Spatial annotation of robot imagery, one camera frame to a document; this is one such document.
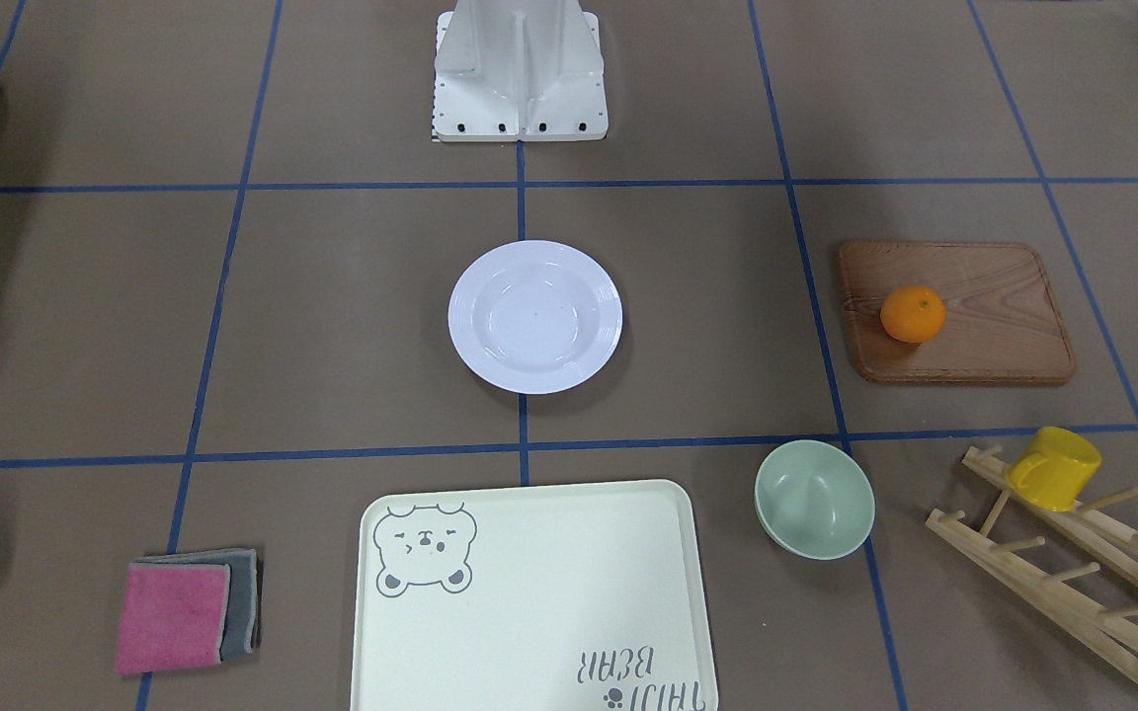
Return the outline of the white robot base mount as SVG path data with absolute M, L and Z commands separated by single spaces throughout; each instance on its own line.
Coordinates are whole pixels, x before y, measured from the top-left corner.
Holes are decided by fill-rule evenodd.
M 600 20 L 578 1 L 459 1 L 435 40 L 434 140 L 607 138 Z

